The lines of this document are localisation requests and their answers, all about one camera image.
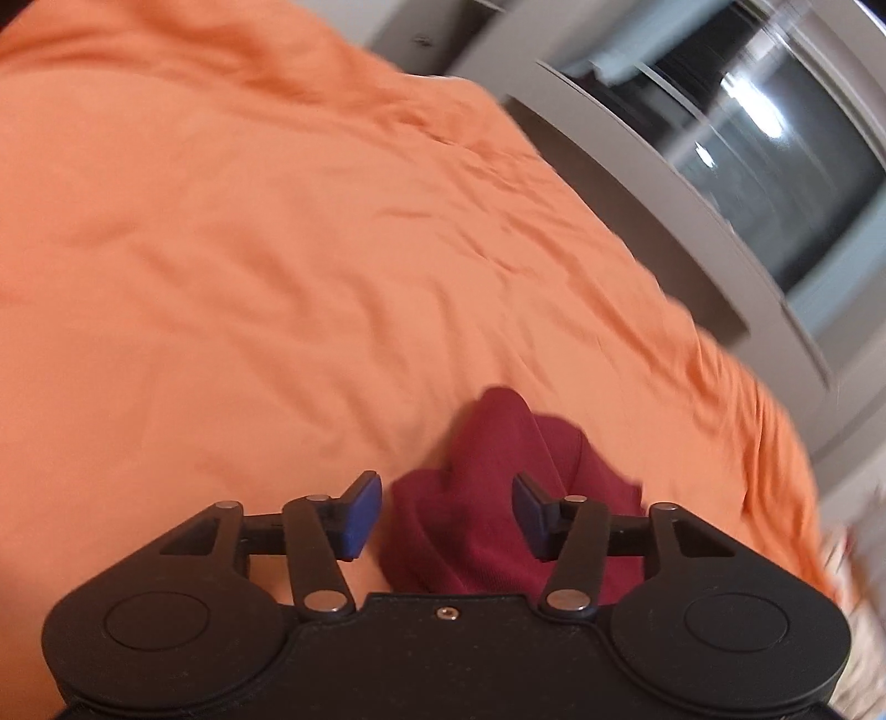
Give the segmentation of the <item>window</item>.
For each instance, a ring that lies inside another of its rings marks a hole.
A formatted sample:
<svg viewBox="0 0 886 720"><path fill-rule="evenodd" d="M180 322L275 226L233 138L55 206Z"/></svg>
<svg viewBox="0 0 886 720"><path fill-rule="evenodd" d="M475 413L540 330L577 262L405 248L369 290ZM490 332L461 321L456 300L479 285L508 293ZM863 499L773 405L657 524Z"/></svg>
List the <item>window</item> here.
<svg viewBox="0 0 886 720"><path fill-rule="evenodd" d="M873 136L791 46L795 12L751 2L622 2L563 55L791 291L884 186Z"/></svg>

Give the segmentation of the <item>orange duvet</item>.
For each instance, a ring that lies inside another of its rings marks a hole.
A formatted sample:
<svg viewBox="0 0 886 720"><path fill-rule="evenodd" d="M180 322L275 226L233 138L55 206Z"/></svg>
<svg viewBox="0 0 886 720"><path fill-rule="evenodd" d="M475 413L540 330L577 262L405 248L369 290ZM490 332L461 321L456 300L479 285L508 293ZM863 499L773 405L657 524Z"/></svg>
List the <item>orange duvet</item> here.
<svg viewBox="0 0 886 720"><path fill-rule="evenodd" d="M218 500L435 464L492 385L814 587L790 417L477 85L287 2L2 33L2 712L69 589Z"/></svg>

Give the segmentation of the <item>grey built-in wardrobe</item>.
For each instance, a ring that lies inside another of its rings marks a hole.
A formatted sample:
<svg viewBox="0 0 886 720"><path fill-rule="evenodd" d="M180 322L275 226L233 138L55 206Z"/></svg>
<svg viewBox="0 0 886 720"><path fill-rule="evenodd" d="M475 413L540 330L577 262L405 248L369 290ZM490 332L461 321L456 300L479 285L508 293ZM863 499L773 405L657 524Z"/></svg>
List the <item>grey built-in wardrobe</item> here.
<svg viewBox="0 0 886 720"><path fill-rule="evenodd" d="M826 501L883 479L884 186L838 246L783 291L696 188L559 72L622 2L321 2L347 39L405 72L455 75L502 102L591 210L787 407ZM751 2L795 12L791 46L884 163L884 8Z"/></svg>

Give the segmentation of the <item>beige garment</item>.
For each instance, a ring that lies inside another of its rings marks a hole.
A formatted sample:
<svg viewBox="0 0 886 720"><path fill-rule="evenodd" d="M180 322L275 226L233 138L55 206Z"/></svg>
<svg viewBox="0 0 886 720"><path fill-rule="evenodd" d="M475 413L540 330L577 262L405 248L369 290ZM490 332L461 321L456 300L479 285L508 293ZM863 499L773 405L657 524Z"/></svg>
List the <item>beige garment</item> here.
<svg viewBox="0 0 886 720"><path fill-rule="evenodd" d="M833 527L821 543L821 563L838 608L847 620L852 648L833 690L831 705L844 718L884 717L884 630L874 604L856 578L847 527Z"/></svg>

